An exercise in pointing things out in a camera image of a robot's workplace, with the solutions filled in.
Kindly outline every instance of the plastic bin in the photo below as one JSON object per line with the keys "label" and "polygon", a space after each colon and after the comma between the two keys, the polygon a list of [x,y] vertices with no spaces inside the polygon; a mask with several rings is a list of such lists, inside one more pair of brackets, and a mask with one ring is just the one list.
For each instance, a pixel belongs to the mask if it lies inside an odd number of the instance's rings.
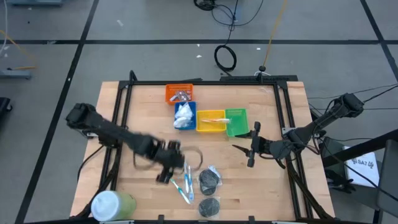
{"label": "plastic bin", "polygon": [[229,124],[226,125],[226,134],[229,137],[249,132],[246,109],[226,109],[225,118],[231,120]]}
{"label": "plastic bin", "polygon": [[[178,102],[174,105],[174,114],[177,113],[178,111],[178,107],[181,105],[184,105],[186,102]],[[188,127],[185,128],[175,128],[175,129],[179,129],[179,130],[195,130],[195,128],[197,128],[197,103],[194,101],[190,101],[188,102],[189,107],[192,110],[193,116],[191,118],[191,123]]]}
{"label": "plastic bin", "polygon": [[226,130],[226,124],[202,122],[202,119],[225,118],[225,110],[197,111],[197,131],[204,133],[222,132]]}
{"label": "plastic bin", "polygon": [[170,105],[174,105],[175,103],[180,102],[180,100],[176,99],[170,101],[171,97],[175,95],[177,91],[186,91],[189,95],[191,95],[191,100],[193,101],[193,85],[192,84],[167,84],[166,85],[166,103]]}

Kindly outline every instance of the gray floor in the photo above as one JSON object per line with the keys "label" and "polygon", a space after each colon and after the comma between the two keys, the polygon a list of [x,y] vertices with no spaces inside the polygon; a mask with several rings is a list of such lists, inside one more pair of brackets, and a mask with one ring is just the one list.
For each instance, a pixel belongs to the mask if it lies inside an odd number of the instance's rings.
{"label": "gray floor", "polygon": [[[69,0],[62,7],[9,6],[9,35],[18,40],[78,40],[92,0]],[[234,1],[219,0],[233,6]],[[238,21],[246,21],[260,1],[241,1]],[[387,40],[398,39],[394,0],[368,1]],[[282,1],[265,0],[252,23],[237,27],[232,39],[268,39]],[[0,5],[0,29],[4,29]],[[222,12],[217,12],[220,19]],[[228,28],[209,12],[186,0],[100,0],[88,40],[225,39]],[[289,0],[276,39],[376,40],[360,1]],[[133,69],[140,80],[182,80],[201,77],[218,80],[214,44],[85,45],[50,146],[26,222],[67,218],[76,189],[76,172],[86,141],[65,125],[64,117],[76,102],[94,104],[101,82],[125,80]],[[34,55],[37,68],[31,80],[0,80],[0,96],[12,99],[14,110],[0,131],[0,223],[13,223],[47,134],[62,86],[77,45],[23,45]],[[252,75],[262,63],[267,45],[231,44],[238,56],[234,75]],[[398,45],[389,45],[398,57]],[[0,55],[0,69],[30,65],[14,46]],[[231,59],[220,52],[222,64]],[[267,71],[298,75],[307,96],[332,96],[379,85],[397,83],[380,45],[273,45]],[[359,94],[366,99],[378,91]],[[310,100],[317,108],[327,101]],[[397,107],[396,91],[370,101],[367,108]],[[396,129],[396,111],[365,111],[327,128],[334,138],[375,137]],[[348,142],[353,145],[359,142]],[[382,159],[382,152],[377,152]],[[336,216],[371,222],[373,211],[331,191]],[[384,223],[397,220],[386,215]]]}

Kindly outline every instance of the yellow cable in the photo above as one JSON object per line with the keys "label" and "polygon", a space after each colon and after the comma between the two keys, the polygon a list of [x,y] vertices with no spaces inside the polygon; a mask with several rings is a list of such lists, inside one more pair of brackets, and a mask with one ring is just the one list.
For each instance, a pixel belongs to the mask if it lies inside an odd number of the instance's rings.
{"label": "yellow cable", "polygon": [[272,42],[272,38],[274,38],[274,34],[275,34],[275,32],[276,32],[276,28],[279,26],[280,20],[282,19],[282,14],[284,13],[285,8],[286,8],[286,3],[287,3],[287,0],[284,0],[284,3],[283,3],[283,5],[282,5],[282,9],[280,9],[280,11],[279,11],[279,15],[278,15],[278,17],[276,18],[274,28],[273,28],[273,30],[272,30],[272,32],[271,32],[271,37],[269,38],[268,46],[267,46],[266,59],[264,59],[264,63],[262,64],[262,66],[264,66],[264,67],[266,66],[269,52],[271,51],[271,42]]}
{"label": "yellow cable", "polygon": [[18,50],[24,53],[28,57],[28,59],[34,64],[34,66],[17,67],[13,68],[13,70],[25,70],[25,69],[36,68],[35,66],[36,62],[33,56],[31,56],[24,48],[20,47],[17,43],[15,43],[15,41],[12,40],[3,30],[0,30],[0,33],[2,33],[9,41],[11,41],[11,43],[14,44],[18,48]]}

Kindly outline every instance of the toothbrush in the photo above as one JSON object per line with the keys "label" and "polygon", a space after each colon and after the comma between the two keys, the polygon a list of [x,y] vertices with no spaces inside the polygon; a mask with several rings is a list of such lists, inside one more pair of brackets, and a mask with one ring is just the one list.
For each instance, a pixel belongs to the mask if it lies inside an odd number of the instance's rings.
{"label": "toothbrush", "polygon": [[191,166],[188,166],[188,180],[189,180],[189,201],[193,201],[193,187],[192,187],[192,176],[191,176]]}
{"label": "toothbrush", "polygon": [[189,193],[189,177],[187,174],[187,163],[184,163],[184,180],[185,180],[185,191],[186,193]]}
{"label": "toothbrush", "polygon": [[184,200],[190,205],[191,202],[188,200],[187,196],[185,196],[184,192],[182,191],[181,187],[179,187],[177,185],[177,183],[175,183],[174,179],[170,179],[170,181],[174,184],[174,186],[177,188],[178,192],[180,193],[180,195],[182,195],[182,197],[184,198]]}

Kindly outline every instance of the plastic bottle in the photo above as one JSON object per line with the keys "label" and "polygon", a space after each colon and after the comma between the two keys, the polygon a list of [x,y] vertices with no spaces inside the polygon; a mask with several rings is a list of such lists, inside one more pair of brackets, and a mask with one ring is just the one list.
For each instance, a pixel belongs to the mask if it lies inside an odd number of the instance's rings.
{"label": "plastic bottle", "polygon": [[136,209],[136,200],[129,194],[105,190],[91,203],[91,213],[99,222],[128,219]]}

